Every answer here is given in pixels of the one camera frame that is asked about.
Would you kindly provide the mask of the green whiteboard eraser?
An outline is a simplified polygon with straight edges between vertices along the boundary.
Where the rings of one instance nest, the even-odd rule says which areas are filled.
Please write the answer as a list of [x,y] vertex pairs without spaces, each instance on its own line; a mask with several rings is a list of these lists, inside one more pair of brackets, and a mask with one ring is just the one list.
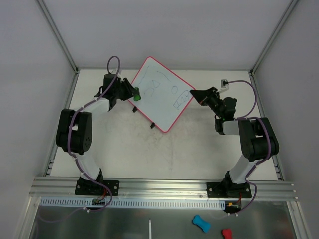
[[133,95],[133,100],[135,102],[139,101],[141,99],[141,95],[139,92],[139,88],[138,87],[134,87],[134,95]]

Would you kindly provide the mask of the pink framed whiteboard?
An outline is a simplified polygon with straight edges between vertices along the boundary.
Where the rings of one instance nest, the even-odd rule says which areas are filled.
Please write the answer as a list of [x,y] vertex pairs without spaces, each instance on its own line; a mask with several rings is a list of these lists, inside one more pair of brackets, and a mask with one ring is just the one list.
[[133,78],[141,99],[129,102],[162,132],[168,132],[193,99],[195,88],[157,59],[149,56]]

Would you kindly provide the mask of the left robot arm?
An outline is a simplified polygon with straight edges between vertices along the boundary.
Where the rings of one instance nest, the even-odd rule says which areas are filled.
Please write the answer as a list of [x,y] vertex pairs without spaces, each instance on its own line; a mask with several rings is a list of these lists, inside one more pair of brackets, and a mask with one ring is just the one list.
[[103,85],[93,99],[77,110],[63,109],[60,113],[56,145],[68,153],[80,171],[75,194],[98,195],[107,191],[102,170],[89,151],[93,142],[93,120],[109,112],[117,100],[141,99],[139,88],[118,74],[104,75]]

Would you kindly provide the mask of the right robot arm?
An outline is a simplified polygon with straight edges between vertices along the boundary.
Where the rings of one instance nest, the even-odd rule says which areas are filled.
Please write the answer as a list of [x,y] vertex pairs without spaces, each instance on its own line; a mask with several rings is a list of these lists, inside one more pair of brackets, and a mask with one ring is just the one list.
[[215,113],[215,130],[220,135],[237,135],[242,155],[223,180],[207,186],[209,197],[251,196],[249,177],[256,168],[279,152],[279,143],[268,118],[251,117],[236,119],[237,100],[220,98],[215,87],[208,90],[191,90],[190,93],[201,106],[208,106]]

